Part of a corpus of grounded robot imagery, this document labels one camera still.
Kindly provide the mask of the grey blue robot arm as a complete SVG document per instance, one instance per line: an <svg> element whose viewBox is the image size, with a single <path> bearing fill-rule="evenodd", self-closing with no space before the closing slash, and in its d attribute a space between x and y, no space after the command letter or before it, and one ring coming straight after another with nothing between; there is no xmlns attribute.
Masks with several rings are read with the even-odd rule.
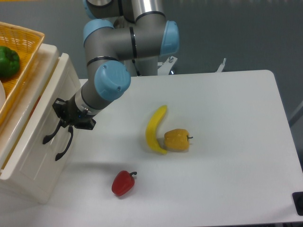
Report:
<svg viewBox="0 0 303 227"><path fill-rule="evenodd" d="M69 99L56 99L58 128L92 130L94 117L129 88L124 61L179 49L179 31L160 0L86 0L92 20L83 29L88 81Z"/></svg>

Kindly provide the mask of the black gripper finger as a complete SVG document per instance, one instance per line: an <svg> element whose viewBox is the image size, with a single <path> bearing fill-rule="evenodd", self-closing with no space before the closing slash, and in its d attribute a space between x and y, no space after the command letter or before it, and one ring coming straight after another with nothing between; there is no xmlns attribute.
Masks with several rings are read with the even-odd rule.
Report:
<svg viewBox="0 0 303 227"><path fill-rule="evenodd" d="M75 124L75 121L73 119L60 119L60 126L63 128L66 128L68 126L73 126Z"/></svg>
<svg viewBox="0 0 303 227"><path fill-rule="evenodd" d="M67 119L67 102L61 98L56 98L52 107L58 118L66 120Z"/></svg>

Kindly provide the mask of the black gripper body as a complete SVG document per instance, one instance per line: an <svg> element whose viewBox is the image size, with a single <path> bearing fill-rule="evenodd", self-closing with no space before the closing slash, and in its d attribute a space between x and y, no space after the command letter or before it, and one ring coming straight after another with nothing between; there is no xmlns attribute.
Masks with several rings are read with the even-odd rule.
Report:
<svg viewBox="0 0 303 227"><path fill-rule="evenodd" d="M96 121L93 115L88 114L88 109L80 110L75 102L75 96L72 96L63 105L64 121L69 126L74 126L81 130L93 130Z"/></svg>

